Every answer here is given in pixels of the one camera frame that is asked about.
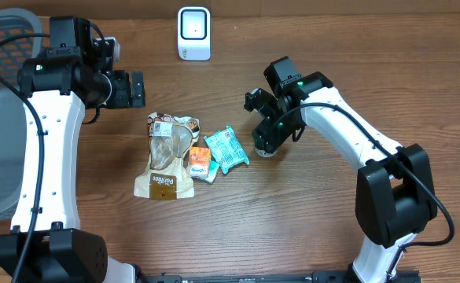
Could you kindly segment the green lid white jar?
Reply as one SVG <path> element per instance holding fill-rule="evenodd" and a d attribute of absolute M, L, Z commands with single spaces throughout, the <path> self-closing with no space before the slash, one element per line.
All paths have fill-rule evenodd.
<path fill-rule="evenodd" d="M 256 153 L 259 156 L 265 157 L 265 158 L 270 158 L 270 157 L 275 156 L 277 154 L 279 148 L 274 147 L 274 146 L 265 146 L 262 149 L 260 149 L 258 147 L 255 147 L 254 150 L 256 151 Z"/>

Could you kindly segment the teal white snack packet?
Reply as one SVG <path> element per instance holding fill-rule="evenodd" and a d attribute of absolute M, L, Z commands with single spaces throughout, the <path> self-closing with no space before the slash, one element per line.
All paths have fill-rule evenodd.
<path fill-rule="evenodd" d="M 224 174 L 227 174 L 231 168 L 238 164 L 250 164 L 250 160 L 231 126 L 227 126 L 211 136 L 205 136 L 204 140 Z"/>

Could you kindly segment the small teal white packet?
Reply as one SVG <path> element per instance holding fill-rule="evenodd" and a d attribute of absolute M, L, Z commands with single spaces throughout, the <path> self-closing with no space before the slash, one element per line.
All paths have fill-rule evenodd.
<path fill-rule="evenodd" d="M 206 183 L 212 184 L 215 181 L 215 178 L 217 177 L 219 168 L 220 164 L 212 160 L 209 164 L 208 176 L 204 178 L 204 181 Z"/>

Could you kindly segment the orange snack packet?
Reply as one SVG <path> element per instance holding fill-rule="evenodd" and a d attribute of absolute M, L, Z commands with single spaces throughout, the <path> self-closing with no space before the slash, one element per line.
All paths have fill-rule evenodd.
<path fill-rule="evenodd" d="M 189 173 L 194 178 L 207 178 L 211 163 L 211 150 L 204 147 L 190 148 Z"/>

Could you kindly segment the clear brown bread bag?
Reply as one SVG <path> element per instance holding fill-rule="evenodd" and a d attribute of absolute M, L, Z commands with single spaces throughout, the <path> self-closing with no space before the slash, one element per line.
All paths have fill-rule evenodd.
<path fill-rule="evenodd" d="M 147 124 L 149 159 L 145 171 L 134 181 L 134 195 L 150 200 L 194 197 L 185 156 L 199 138 L 199 119 L 153 112 L 148 115 Z"/>

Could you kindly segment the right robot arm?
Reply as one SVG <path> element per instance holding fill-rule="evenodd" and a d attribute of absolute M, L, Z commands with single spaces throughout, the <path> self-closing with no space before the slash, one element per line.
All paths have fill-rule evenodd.
<path fill-rule="evenodd" d="M 322 73 L 301 75 L 288 57 L 263 75 L 271 91 L 245 95 L 245 109 L 262 122 L 252 132 L 256 152 L 273 156 L 306 127 L 317 130 L 357 172 L 355 215 L 365 234 L 347 271 L 318 271 L 315 282 L 419 282 L 416 271 L 398 271 L 407 244 L 437 215 L 429 157 L 417 145 L 404 147 L 372 127 Z"/>

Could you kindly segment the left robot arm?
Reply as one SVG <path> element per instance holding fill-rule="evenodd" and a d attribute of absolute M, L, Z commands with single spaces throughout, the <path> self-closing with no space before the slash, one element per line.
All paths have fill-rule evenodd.
<path fill-rule="evenodd" d="M 53 17 L 47 38 L 12 88 L 24 104 L 26 144 L 0 267 L 15 282 L 141 282 L 138 266 L 111 258 L 103 237 L 81 229 L 75 183 L 86 111 L 144 107 L 143 76 L 113 69 L 119 43 L 87 19 Z"/>

